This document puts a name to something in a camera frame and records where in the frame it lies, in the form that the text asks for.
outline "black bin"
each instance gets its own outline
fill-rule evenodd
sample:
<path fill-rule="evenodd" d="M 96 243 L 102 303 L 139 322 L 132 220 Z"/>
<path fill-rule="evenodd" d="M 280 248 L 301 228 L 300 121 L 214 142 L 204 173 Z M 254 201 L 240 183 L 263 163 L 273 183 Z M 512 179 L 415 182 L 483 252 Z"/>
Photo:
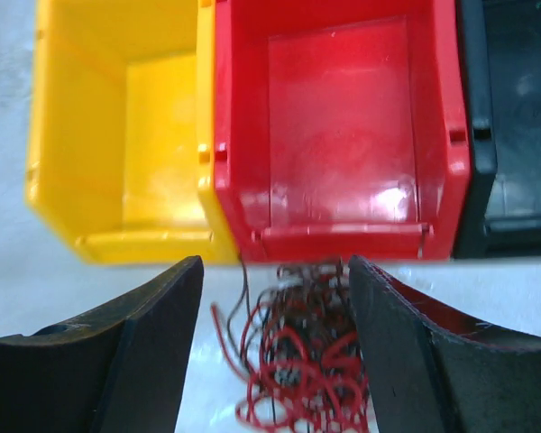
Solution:
<path fill-rule="evenodd" d="M 541 255 L 541 0 L 460 0 L 473 174 L 455 258 Z"/>

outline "red plastic container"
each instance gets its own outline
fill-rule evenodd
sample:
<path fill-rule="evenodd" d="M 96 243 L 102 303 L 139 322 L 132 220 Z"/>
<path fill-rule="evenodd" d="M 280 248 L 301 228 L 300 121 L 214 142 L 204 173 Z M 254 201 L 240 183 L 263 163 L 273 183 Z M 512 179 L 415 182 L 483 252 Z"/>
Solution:
<path fill-rule="evenodd" d="M 216 33 L 215 189 L 245 260 L 450 256 L 454 0 L 224 0 Z"/>

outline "plastic bin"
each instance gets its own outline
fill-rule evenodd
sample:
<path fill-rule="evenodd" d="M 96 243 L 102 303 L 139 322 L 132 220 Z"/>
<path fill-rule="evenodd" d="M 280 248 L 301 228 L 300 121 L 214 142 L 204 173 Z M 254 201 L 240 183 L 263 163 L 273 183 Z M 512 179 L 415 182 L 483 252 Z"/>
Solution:
<path fill-rule="evenodd" d="M 541 254 L 541 1 L 460 3 L 474 173 L 455 257 Z"/>
<path fill-rule="evenodd" d="M 454 1 L 216 8 L 215 189 L 243 257 L 448 258 L 470 175 Z"/>
<path fill-rule="evenodd" d="M 215 7 L 41 0 L 30 205 L 98 263 L 237 260 L 212 182 Z"/>

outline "tangled cable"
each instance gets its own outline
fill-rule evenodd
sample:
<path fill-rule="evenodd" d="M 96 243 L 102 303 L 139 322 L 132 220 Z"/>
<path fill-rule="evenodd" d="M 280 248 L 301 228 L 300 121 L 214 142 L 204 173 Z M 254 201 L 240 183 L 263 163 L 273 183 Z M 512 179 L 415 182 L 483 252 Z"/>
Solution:
<path fill-rule="evenodd" d="M 343 263 L 282 266 L 277 276 L 279 286 L 263 291 L 251 309 L 243 266 L 243 291 L 226 320 L 237 362 L 225 343 L 222 313 L 211 306 L 225 359 L 247 385 L 236 418 L 266 432 L 301 431 L 301 426 L 307 432 L 367 432 L 368 380 Z M 248 318 L 237 343 L 231 323 L 244 303 Z M 256 359 L 249 357 L 253 348 Z M 257 413 L 264 401 L 272 407 L 272 419 Z"/>

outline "yellow plastic container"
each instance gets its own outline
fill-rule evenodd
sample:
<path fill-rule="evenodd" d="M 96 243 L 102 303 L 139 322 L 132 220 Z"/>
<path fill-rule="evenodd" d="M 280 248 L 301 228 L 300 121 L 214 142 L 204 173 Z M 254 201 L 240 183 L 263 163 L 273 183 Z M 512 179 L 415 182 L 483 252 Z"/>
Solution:
<path fill-rule="evenodd" d="M 97 263 L 236 263 L 212 184 L 215 0 L 39 0 L 26 198 Z"/>

